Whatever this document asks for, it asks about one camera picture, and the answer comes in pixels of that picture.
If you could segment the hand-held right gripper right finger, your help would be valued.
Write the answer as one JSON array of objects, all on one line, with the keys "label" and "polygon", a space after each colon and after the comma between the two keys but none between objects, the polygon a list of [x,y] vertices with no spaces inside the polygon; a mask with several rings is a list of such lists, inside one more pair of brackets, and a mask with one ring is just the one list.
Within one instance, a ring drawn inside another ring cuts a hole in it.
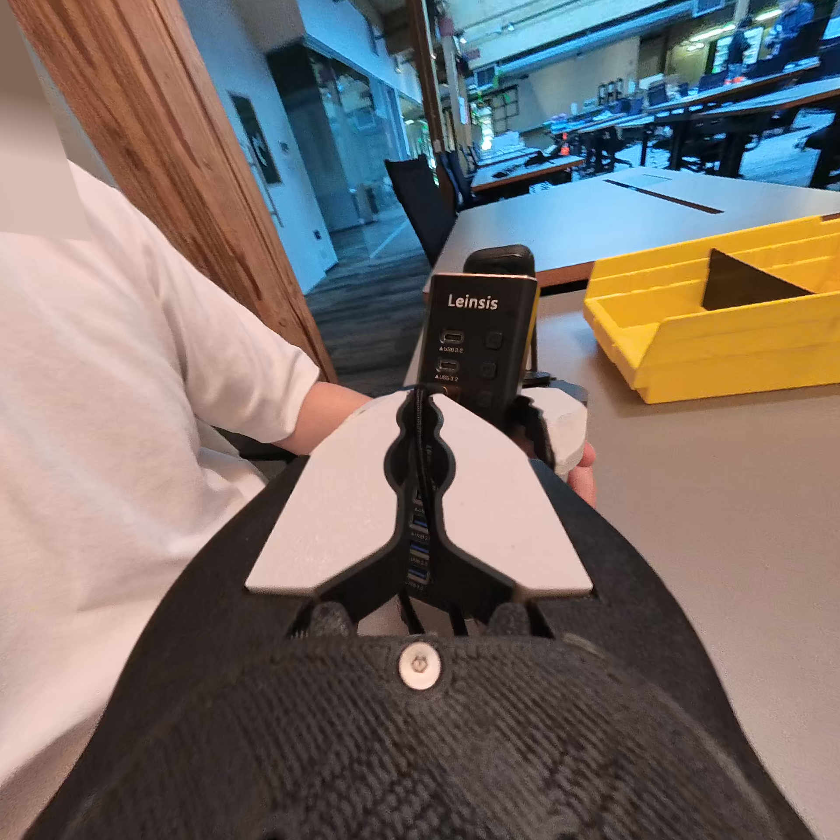
[{"label": "hand-held right gripper right finger", "polygon": [[518,444],[445,395],[434,395],[434,411],[449,470],[435,501],[444,600],[487,623],[501,604],[591,595],[590,575]]}]

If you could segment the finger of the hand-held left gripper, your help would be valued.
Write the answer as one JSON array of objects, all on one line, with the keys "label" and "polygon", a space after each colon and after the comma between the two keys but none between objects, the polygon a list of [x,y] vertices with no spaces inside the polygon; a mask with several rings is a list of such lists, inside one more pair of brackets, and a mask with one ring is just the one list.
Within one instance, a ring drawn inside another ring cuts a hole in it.
[{"label": "finger of the hand-held left gripper", "polygon": [[522,427],[533,453],[556,475],[568,475],[584,455],[587,393],[580,387],[526,387]]},{"label": "finger of the hand-held left gripper", "polygon": [[341,428],[399,428],[403,393],[393,392],[371,399],[345,419]]}]

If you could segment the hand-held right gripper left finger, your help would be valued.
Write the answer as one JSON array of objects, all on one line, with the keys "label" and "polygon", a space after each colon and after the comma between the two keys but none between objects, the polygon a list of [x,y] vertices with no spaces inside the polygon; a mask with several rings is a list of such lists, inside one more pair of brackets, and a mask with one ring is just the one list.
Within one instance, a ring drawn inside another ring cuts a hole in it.
[{"label": "hand-held right gripper left finger", "polygon": [[245,581],[251,594],[342,605],[357,623],[403,586],[403,488],[386,461],[404,440],[399,428],[339,427],[310,456]]}]

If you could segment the black usb hub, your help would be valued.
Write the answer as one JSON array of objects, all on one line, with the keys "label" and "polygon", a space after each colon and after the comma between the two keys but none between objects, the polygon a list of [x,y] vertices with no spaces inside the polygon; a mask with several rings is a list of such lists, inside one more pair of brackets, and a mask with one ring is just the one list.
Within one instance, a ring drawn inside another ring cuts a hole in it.
[{"label": "black usb hub", "polygon": [[[435,499],[440,480],[449,470],[446,456],[434,439],[438,424],[434,395],[447,396],[509,437],[520,402],[524,358],[538,299],[536,280],[510,271],[496,275],[444,273],[432,278],[417,384],[432,392],[427,414],[433,441]],[[404,418],[410,463],[415,468],[410,401]],[[416,471],[413,483],[416,488]],[[432,587],[440,596],[437,568],[444,558],[440,552],[433,571]]]}]

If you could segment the red black USB-A cable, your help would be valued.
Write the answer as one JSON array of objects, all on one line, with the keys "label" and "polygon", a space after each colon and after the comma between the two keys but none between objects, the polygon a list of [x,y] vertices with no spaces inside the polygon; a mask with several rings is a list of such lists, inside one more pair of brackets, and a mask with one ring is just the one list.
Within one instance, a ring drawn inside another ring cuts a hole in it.
[{"label": "red black USB-A cable", "polygon": [[[434,594],[432,587],[434,562],[438,559],[441,547],[435,521],[437,486],[432,472],[433,441],[427,414],[431,395],[432,392],[423,384],[415,384],[411,388],[416,490],[409,521],[406,586],[397,595],[399,616],[410,634],[425,634],[427,630],[413,603],[413,600],[420,600],[446,612],[456,637],[467,637],[469,632],[463,610],[455,604],[444,602],[442,596]],[[429,594],[433,594],[432,601],[427,599]]]}]

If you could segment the yellow plastic bin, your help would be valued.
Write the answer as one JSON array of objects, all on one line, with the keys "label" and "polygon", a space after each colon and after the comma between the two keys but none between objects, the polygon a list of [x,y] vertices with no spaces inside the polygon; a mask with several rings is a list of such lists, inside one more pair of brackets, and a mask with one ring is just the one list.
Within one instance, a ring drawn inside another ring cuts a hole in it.
[{"label": "yellow plastic bin", "polygon": [[[711,249],[814,294],[706,311]],[[838,214],[597,260],[583,314],[647,404],[839,383]]]}]

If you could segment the person's left forearm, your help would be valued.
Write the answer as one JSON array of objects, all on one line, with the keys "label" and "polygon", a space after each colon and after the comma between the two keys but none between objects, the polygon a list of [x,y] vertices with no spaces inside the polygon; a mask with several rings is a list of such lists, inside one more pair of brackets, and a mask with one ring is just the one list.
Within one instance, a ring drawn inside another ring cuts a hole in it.
[{"label": "person's left forearm", "polygon": [[371,401],[369,396],[350,388],[319,381],[303,400],[292,434],[276,445],[294,455],[310,455]]}]

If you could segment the person's left hand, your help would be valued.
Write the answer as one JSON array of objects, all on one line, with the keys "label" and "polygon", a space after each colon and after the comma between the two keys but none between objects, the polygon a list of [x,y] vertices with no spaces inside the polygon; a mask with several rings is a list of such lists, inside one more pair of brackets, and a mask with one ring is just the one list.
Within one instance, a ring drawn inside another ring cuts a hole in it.
[{"label": "person's left hand", "polygon": [[592,508],[596,508],[597,496],[594,464],[594,447],[586,441],[580,462],[570,470],[566,477],[568,487]]}]

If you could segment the wooden office desk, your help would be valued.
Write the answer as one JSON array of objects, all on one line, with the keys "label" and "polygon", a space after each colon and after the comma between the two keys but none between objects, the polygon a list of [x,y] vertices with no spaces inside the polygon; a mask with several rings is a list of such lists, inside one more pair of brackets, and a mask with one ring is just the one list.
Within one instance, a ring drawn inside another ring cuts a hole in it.
[{"label": "wooden office desk", "polygon": [[694,114],[692,124],[720,123],[725,134],[717,173],[727,178],[739,177],[742,157],[749,136],[764,131],[770,117],[776,112],[821,106],[833,112],[833,120],[826,130],[820,154],[809,186],[823,189],[838,183],[837,169],[839,145],[839,76],[827,77],[775,91],[749,100],[729,103]]},{"label": "wooden office desk", "polygon": [[541,182],[552,182],[584,163],[585,158],[568,155],[534,165],[526,165],[525,161],[512,161],[504,165],[483,167],[474,176],[471,189],[478,195],[509,191],[519,185],[531,186]]}]

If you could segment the black office chair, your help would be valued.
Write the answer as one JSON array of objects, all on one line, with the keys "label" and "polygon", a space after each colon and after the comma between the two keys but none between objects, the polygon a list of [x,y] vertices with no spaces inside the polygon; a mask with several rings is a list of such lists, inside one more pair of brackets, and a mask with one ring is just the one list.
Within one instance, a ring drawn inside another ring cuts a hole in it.
[{"label": "black office chair", "polygon": [[385,160],[392,189],[431,267],[435,267],[456,223],[456,212],[435,183],[424,155]]}]

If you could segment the black bin divider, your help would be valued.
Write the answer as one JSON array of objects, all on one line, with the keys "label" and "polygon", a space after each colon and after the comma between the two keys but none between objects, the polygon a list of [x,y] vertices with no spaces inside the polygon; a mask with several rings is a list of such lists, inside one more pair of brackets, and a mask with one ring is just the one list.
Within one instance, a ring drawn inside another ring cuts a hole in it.
[{"label": "black bin divider", "polygon": [[712,248],[700,306],[708,311],[741,308],[814,293]]}]

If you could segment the white t-shirt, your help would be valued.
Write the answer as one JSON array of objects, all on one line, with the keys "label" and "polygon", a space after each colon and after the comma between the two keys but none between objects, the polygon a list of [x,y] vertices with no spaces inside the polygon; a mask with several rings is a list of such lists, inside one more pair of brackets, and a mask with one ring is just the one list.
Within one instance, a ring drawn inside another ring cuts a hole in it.
[{"label": "white t-shirt", "polygon": [[55,784],[176,578],[262,489],[206,432],[286,439],[319,379],[70,173],[89,240],[2,235],[2,801]]}]

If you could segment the wooden pillar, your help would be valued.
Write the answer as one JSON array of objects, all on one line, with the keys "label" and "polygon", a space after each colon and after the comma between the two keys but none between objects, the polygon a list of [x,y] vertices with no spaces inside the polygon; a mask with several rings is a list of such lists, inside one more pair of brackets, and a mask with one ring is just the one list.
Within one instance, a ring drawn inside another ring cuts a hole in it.
[{"label": "wooden pillar", "polygon": [[123,194],[205,277],[337,383],[179,3],[9,5]]}]

